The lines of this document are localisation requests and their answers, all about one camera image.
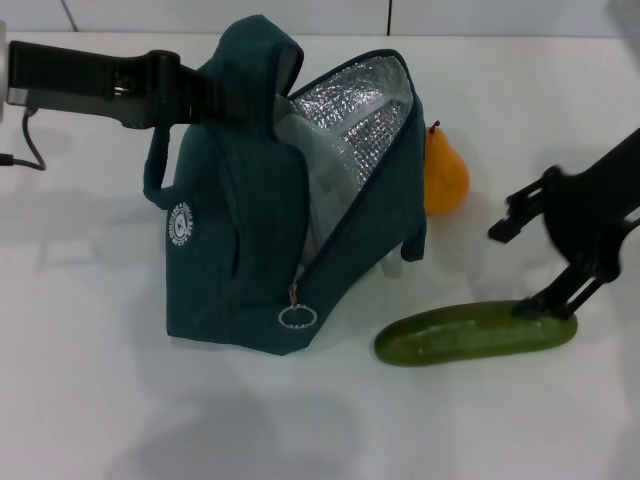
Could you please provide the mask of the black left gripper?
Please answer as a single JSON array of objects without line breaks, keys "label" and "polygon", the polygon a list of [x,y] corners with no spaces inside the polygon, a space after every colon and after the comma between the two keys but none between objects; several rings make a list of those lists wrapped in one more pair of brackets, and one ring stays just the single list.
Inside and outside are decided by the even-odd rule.
[{"label": "black left gripper", "polygon": [[115,57],[12,41],[7,103],[111,118],[131,129],[250,120],[244,95],[179,66],[179,56],[165,51]]}]

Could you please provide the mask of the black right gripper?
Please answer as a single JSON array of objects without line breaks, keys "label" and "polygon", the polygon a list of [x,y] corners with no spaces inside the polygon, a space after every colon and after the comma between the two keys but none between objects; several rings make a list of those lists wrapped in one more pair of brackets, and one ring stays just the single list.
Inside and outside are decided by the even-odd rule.
[{"label": "black right gripper", "polygon": [[489,228],[488,237],[509,243],[543,213],[552,243],[570,264],[550,285],[518,302],[512,313],[567,320],[621,273],[622,243],[638,225],[627,216],[639,207],[639,132],[578,174],[553,166],[543,178],[506,198],[506,215]]}]

